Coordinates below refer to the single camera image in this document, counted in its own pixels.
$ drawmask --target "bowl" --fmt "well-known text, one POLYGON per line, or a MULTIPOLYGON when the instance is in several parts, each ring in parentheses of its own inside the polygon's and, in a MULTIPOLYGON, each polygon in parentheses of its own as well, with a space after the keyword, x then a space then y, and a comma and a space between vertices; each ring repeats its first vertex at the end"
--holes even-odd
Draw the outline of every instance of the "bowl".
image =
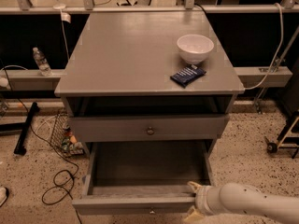
POLYGON ((202 62, 214 49, 214 43, 204 35, 184 35, 177 44, 180 57, 189 64, 202 62))

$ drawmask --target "floor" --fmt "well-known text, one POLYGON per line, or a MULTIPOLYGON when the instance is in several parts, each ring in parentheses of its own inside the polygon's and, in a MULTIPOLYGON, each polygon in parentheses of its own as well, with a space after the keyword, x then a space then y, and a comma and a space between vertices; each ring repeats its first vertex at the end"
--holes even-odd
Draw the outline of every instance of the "floor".
MULTIPOLYGON (((0 123, 25 121, 25 111, 18 101, 7 101, 9 109, 0 118, 0 123)), ((30 100, 23 101, 30 107, 30 100)), ((64 109, 60 100, 40 100, 40 111, 34 116, 32 127, 44 139, 48 139, 58 110, 64 109)), ((263 192, 276 195, 299 196, 299 157, 292 159, 292 149, 280 149, 277 154, 266 152, 264 137, 276 141, 285 125, 286 118, 276 102, 262 102, 263 114, 256 113, 251 100, 237 100, 230 121, 210 156, 215 185, 228 182, 250 184, 263 192)), ((42 196, 53 187, 52 179, 59 171, 68 169, 74 173, 76 167, 60 158, 45 141, 37 138, 31 130, 24 143, 25 155, 15 155, 19 133, 0 136, 0 185, 9 188, 10 195, 0 207, 0 223, 79 223, 71 198, 66 196, 54 205, 42 203, 42 196)), ((88 158, 76 156, 69 159, 78 165, 73 198, 79 198, 82 178, 88 169, 88 158)), ((46 202, 55 202, 64 193, 53 189, 46 202)), ((129 215, 129 216, 80 216, 83 224, 163 224, 183 223, 186 214, 129 215)), ((268 224, 276 223, 266 217, 220 215, 206 217, 201 224, 268 224)))

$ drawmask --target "closed drawer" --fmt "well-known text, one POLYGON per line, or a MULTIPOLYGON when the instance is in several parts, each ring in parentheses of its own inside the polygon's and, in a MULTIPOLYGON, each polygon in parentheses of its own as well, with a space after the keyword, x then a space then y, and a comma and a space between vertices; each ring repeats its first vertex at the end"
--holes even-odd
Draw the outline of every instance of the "closed drawer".
POLYGON ((84 142, 215 139, 227 115, 70 118, 75 136, 84 142))
POLYGON ((81 215, 185 213, 195 196, 187 185, 212 185, 203 142, 93 144, 81 215))

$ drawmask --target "clear plastic bottle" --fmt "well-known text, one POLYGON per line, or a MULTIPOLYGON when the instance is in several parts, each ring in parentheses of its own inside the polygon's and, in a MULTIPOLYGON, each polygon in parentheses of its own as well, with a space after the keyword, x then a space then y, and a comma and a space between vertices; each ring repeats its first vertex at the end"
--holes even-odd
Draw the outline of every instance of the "clear plastic bottle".
POLYGON ((36 64, 37 64, 40 72, 41 72, 41 75, 44 77, 49 76, 51 73, 50 66, 47 62, 47 59, 46 59, 44 53, 38 48, 33 48, 33 52, 34 52, 34 59, 36 61, 36 64))

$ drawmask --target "caster wheel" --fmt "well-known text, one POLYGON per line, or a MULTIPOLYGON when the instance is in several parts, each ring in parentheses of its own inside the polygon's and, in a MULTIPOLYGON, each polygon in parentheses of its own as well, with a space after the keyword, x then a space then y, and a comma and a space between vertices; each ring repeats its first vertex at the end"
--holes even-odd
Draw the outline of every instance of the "caster wheel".
POLYGON ((277 153, 278 152, 278 146, 275 143, 268 143, 267 147, 268 153, 277 153))

